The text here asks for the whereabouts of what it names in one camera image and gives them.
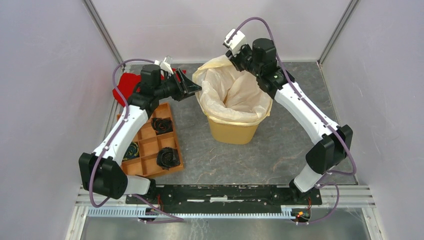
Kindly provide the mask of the cream plastic trash bag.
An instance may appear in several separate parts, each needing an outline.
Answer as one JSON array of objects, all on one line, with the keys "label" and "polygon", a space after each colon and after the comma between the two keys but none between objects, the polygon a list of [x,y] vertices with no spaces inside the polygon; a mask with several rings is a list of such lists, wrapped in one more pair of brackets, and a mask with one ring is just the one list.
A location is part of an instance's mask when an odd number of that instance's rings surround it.
[{"label": "cream plastic trash bag", "polygon": [[238,71],[225,55],[200,66],[192,81],[202,90],[195,94],[203,113],[220,124],[253,126],[271,113],[270,96],[251,73]]}]

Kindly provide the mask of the orange compartment tray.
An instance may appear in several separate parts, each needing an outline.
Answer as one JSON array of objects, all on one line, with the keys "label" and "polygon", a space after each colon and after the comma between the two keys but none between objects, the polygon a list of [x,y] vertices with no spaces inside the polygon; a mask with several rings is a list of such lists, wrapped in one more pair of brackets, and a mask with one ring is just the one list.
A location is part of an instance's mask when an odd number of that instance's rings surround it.
[{"label": "orange compartment tray", "polygon": [[[127,161],[122,161],[121,168],[129,176],[143,176],[147,178],[157,178],[171,173],[176,173],[184,169],[184,162],[180,151],[180,145],[176,133],[175,125],[173,131],[161,135],[156,135],[152,128],[152,118],[163,118],[174,120],[170,104],[161,103],[153,112],[150,119],[137,132],[132,142],[137,142],[139,146],[139,157]],[[162,169],[157,165],[158,152],[170,147],[177,149],[180,165],[169,170]]]}]

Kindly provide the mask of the yellow mesh trash bin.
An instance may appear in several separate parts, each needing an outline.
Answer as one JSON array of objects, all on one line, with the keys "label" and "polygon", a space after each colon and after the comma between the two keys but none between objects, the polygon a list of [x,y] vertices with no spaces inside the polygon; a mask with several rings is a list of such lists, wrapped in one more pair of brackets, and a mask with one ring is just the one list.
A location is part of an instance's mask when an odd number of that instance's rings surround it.
[{"label": "yellow mesh trash bin", "polygon": [[239,123],[207,117],[212,137],[221,143],[245,145],[254,137],[260,122]]}]

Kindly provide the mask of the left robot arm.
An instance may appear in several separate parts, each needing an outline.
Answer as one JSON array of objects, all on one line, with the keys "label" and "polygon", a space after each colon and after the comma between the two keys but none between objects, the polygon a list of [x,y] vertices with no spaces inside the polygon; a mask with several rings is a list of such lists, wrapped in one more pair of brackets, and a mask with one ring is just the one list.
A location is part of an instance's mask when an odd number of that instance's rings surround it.
[{"label": "left robot arm", "polygon": [[82,185],[88,191],[93,206],[94,194],[106,199],[119,199],[138,194],[145,204],[153,203],[157,190],[143,176],[126,175],[121,168],[124,155],[139,129],[148,122],[162,99],[182,101],[202,90],[179,68],[165,70],[157,64],[146,64],[140,71],[140,81],[111,132],[91,153],[82,153],[78,160]]}]

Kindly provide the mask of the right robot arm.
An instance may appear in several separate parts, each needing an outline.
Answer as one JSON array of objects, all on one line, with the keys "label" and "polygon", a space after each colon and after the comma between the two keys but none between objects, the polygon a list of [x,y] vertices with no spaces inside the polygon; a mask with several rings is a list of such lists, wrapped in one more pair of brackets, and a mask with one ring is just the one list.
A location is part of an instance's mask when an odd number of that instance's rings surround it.
[{"label": "right robot arm", "polygon": [[243,37],[225,40],[223,45],[236,70],[252,74],[259,88],[289,111],[314,144],[305,156],[305,167],[289,184],[289,199],[302,204],[321,178],[348,156],[353,131],[328,118],[301,92],[294,78],[278,63],[271,39],[258,38],[249,45]]}]

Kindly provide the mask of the dark blue-yellow rolled bag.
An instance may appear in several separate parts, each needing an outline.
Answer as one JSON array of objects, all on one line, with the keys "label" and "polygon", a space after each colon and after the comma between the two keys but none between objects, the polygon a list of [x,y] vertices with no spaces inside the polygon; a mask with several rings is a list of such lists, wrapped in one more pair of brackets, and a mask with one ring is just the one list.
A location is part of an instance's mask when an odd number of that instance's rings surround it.
[{"label": "dark blue-yellow rolled bag", "polygon": [[137,142],[132,141],[126,150],[122,161],[125,162],[129,160],[137,159],[139,157],[140,157],[139,145]]}]

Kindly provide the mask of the red cloth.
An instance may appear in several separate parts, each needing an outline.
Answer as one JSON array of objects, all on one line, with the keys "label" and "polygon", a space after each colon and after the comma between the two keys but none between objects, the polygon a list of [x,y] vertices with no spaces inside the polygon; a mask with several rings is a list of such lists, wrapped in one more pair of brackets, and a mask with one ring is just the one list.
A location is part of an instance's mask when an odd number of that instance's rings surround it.
[{"label": "red cloth", "polygon": [[123,73],[112,94],[123,107],[131,105],[153,111],[160,100],[171,98],[167,83],[170,75],[158,65],[147,64],[139,74]]}]

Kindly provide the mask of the black rolled bag upper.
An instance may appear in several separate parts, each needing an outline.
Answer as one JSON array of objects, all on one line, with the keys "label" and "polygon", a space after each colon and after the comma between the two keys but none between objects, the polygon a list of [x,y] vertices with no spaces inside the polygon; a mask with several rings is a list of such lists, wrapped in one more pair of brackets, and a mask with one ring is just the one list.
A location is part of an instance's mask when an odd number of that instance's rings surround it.
[{"label": "black rolled bag upper", "polygon": [[151,120],[151,126],[156,135],[162,135],[173,131],[173,122],[170,118],[157,118]]}]

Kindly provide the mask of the black rolled bag lower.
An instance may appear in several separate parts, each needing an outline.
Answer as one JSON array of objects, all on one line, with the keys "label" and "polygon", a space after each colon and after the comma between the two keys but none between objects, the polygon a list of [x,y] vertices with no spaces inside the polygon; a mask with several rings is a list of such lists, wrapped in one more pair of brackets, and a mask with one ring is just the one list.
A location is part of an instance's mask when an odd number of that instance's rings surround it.
[{"label": "black rolled bag lower", "polygon": [[162,148],[157,154],[156,164],[163,170],[179,166],[181,161],[178,150],[172,147]]}]

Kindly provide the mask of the black rolled bag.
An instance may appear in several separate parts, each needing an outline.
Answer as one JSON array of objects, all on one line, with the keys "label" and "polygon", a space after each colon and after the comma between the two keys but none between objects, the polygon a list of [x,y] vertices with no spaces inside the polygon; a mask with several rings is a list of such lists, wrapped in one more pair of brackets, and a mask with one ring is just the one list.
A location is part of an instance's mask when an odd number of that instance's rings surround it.
[{"label": "black rolled bag", "polygon": [[181,161],[178,150],[172,147],[162,148],[157,154],[156,164],[163,170],[179,166]]},{"label": "black rolled bag", "polygon": [[151,126],[156,135],[162,135],[173,131],[173,122],[170,118],[157,118],[151,120]]}]

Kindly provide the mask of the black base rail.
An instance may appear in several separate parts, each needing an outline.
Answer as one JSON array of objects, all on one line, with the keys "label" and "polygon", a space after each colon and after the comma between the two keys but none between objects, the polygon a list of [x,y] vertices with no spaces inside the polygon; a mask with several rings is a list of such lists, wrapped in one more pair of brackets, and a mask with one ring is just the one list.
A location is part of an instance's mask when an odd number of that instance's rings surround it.
[{"label": "black base rail", "polygon": [[277,184],[157,184],[142,198],[169,214],[273,214],[281,206],[321,205],[312,188],[299,193],[294,185]]}]

